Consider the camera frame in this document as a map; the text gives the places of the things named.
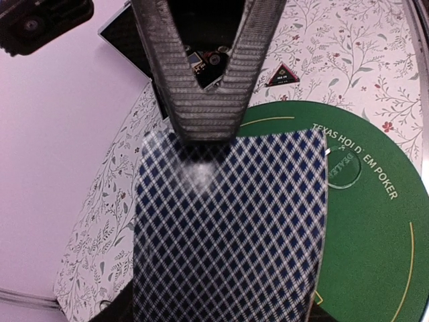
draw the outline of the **red flower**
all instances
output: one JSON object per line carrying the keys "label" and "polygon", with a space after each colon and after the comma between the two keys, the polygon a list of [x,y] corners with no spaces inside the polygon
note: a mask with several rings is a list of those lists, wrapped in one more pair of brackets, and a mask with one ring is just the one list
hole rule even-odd
{"label": "red flower", "polygon": [[385,133],[389,133],[389,131],[393,129],[393,124],[391,122],[386,121],[381,127],[384,129]]}

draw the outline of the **white surface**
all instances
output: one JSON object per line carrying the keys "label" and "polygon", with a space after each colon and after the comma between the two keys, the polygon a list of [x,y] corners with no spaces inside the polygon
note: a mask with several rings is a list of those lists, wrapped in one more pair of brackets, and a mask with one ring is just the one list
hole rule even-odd
{"label": "white surface", "polygon": [[[416,58],[418,63],[418,69],[420,75],[424,75],[420,77],[420,87],[422,88],[422,115],[423,115],[423,124],[429,121],[429,77],[428,77],[428,63],[429,63],[429,55],[428,49],[429,44],[425,41],[419,41],[419,39],[424,39],[424,31],[423,26],[418,19],[418,14],[416,11],[416,7],[412,0],[404,1],[404,7],[406,9],[406,14],[408,15],[408,21],[412,22],[412,36],[415,47],[419,48],[416,50]],[[417,4],[420,7],[424,7],[423,0],[417,1]],[[428,14],[426,11],[422,11],[424,15],[424,19],[428,20]],[[423,161],[422,161],[422,180],[426,187],[426,190],[429,193],[429,127],[426,125],[423,131]],[[424,321],[429,321],[429,313],[426,310]]]}
{"label": "white surface", "polygon": [[67,322],[60,312],[27,309],[0,303],[1,322]]}
{"label": "white surface", "polygon": [[54,293],[70,322],[87,322],[133,277],[133,231],[141,142],[166,129],[151,84],[135,102],[95,176],[70,234]]}
{"label": "white surface", "polygon": [[88,23],[31,56],[0,52],[3,288],[53,296],[82,202],[147,82],[97,36],[123,0],[95,5]]}

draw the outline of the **leaf pattern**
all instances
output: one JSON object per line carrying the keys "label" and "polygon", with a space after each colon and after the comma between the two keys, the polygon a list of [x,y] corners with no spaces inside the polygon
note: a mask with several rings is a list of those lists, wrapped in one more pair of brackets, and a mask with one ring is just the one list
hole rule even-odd
{"label": "leaf pattern", "polygon": [[70,321],[88,321],[132,277],[135,178],[141,139],[164,124],[151,85],[111,144],[74,226],[54,292]]}
{"label": "leaf pattern", "polygon": [[[420,84],[410,27],[398,0],[290,0],[250,106],[306,100],[375,124],[422,162]],[[266,88],[283,62],[300,83]],[[86,322],[132,278],[133,209],[140,141],[166,129],[151,85],[109,147],[61,259],[54,292],[69,321]]]}

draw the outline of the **yellow line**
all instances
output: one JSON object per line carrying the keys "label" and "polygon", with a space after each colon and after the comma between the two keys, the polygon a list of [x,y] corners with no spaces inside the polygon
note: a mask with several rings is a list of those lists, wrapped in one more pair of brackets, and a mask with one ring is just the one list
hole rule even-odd
{"label": "yellow line", "polygon": [[318,291],[316,291],[316,295],[318,296],[318,298],[320,298],[320,301],[318,301],[316,304],[317,305],[321,305],[323,303],[323,298],[321,297],[321,295],[318,293]]}
{"label": "yellow line", "polygon": [[410,222],[410,231],[411,231],[411,264],[410,264],[410,272],[408,273],[407,286],[405,287],[404,295],[402,295],[402,300],[399,307],[396,310],[395,316],[390,322],[394,322],[397,316],[399,315],[402,309],[402,305],[404,305],[405,298],[407,297],[408,289],[410,288],[411,277],[413,274],[413,266],[414,266],[414,230],[413,230],[413,223],[411,222]]}
{"label": "yellow line", "polygon": [[246,125],[255,124],[255,123],[259,123],[259,122],[264,122],[264,121],[272,121],[274,119],[295,119],[295,117],[294,116],[268,117],[267,119],[257,119],[256,121],[250,121],[250,122],[241,124],[240,127],[243,127],[243,126],[246,126]]}

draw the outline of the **textured rubber grip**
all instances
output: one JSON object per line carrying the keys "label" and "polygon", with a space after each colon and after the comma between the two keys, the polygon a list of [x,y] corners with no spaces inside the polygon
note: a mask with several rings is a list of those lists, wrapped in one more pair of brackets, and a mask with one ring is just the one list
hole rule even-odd
{"label": "textured rubber grip", "polygon": [[168,0],[131,0],[163,104],[185,142],[226,142],[239,130],[286,0],[249,3],[223,79],[207,91],[190,67]]}

